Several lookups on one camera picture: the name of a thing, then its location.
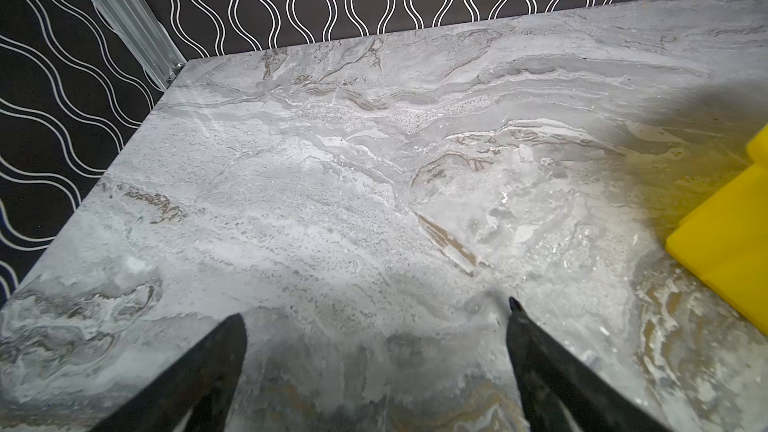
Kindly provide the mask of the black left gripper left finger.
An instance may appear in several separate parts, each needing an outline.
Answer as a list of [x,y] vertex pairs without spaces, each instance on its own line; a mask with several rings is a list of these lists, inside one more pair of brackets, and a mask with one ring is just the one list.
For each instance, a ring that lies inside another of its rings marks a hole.
[[243,317],[224,319],[94,431],[223,431],[247,350]]

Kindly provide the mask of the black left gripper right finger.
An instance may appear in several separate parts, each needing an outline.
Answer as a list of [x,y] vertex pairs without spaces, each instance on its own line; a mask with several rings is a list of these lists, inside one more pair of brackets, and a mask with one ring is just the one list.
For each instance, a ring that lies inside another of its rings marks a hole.
[[532,431],[666,431],[509,298],[506,345]]

